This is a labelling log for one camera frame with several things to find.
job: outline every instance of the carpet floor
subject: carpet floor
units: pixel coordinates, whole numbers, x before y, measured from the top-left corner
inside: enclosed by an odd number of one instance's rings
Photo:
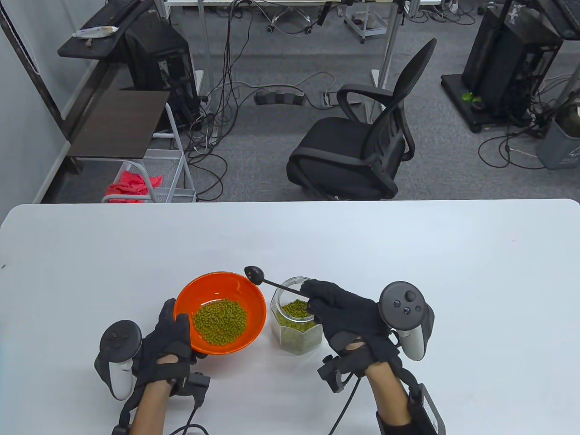
[[[471,9],[467,2],[465,10]],[[364,5],[356,5],[351,10]],[[381,12],[380,5],[371,7]],[[580,201],[580,169],[564,171],[530,171],[510,166],[495,169],[486,166],[477,155],[485,139],[502,135],[504,129],[485,129],[475,135],[454,109],[440,85],[442,74],[460,73],[467,60],[479,27],[476,23],[459,26],[454,23],[428,21],[422,24],[405,22],[394,48],[389,88],[409,59],[431,38],[438,39],[435,53],[417,86],[405,101],[405,111],[416,143],[415,158],[401,164],[396,183],[397,200],[461,200],[498,198],[572,198]],[[212,55],[213,73],[219,79],[227,20],[208,11],[206,14]],[[380,37],[360,44],[359,38],[343,24],[336,11],[331,11],[322,27],[315,26],[311,35],[295,38],[279,31],[267,33],[267,21],[259,13],[245,12],[231,26],[231,50],[237,56],[249,34],[243,55],[234,66],[233,78],[251,84],[296,83],[316,71],[327,71],[336,77],[337,90],[347,83],[371,84],[370,69],[378,68],[383,40]],[[204,68],[203,43],[195,8],[175,10],[172,21],[189,41],[195,67]],[[280,27],[288,32],[299,27],[296,17],[283,20]],[[548,72],[549,77],[570,74],[579,62],[577,45],[564,43]],[[300,87],[314,104],[321,103],[321,91],[332,79],[319,74]],[[547,95],[556,97],[562,85]],[[215,149],[228,162],[223,179],[224,191],[219,201],[300,201],[315,196],[291,184],[285,174],[288,156],[312,124],[326,116],[342,116],[339,109],[319,111],[306,106],[256,106],[248,99],[241,107],[235,128]],[[154,147],[167,146],[157,141]],[[510,146],[528,154],[534,153],[535,141],[517,138]],[[497,142],[486,144],[482,155],[493,164],[503,161]],[[513,153],[519,164],[537,166],[534,157]],[[224,164],[207,158],[203,167],[222,173]],[[55,202],[100,202],[113,180],[118,164],[86,162],[80,175],[66,177]],[[203,191],[215,179],[198,168],[191,169],[195,186]],[[201,197],[210,199],[220,193],[215,187]]]

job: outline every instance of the black spoon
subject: black spoon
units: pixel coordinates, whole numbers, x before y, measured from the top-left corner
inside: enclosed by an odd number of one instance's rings
[[[286,290],[287,292],[294,293],[295,295],[304,296],[298,290],[294,290],[290,287],[285,287],[280,284],[276,284],[275,282],[268,281],[264,279],[264,271],[260,269],[258,266],[247,266],[244,267],[244,273],[248,277],[251,283],[260,285],[261,283],[265,282],[266,284],[273,285],[274,287],[279,287],[282,290]]]

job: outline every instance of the orange bowl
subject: orange bowl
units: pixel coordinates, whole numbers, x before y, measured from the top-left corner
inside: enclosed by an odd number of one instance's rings
[[[205,341],[193,326],[193,317],[203,305],[217,300],[238,302],[248,313],[248,326],[238,339],[226,346]],[[232,272],[213,272],[187,284],[179,293],[173,315],[187,314],[191,323],[191,347],[207,355],[226,355],[249,346],[260,335],[266,323],[266,301],[260,289],[246,277]]]

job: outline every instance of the controller button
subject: controller button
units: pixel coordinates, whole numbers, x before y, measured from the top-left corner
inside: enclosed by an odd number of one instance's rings
[[[405,299],[407,302],[413,302],[417,298],[417,295],[413,290],[407,290],[405,292]]]

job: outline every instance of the chair backrest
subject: chair backrest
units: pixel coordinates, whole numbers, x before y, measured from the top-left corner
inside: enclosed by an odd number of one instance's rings
[[[393,177],[401,160],[410,160],[415,152],[415,143],[408,129],[403,100],[411,93],[423,74],[437,40],[431,39],[403,68],[393,91],[393,100],[377,117],[367,133],[362,146],[362,159],[376,155],[377,171]],[[405,138],[409,150],[405,152]]]

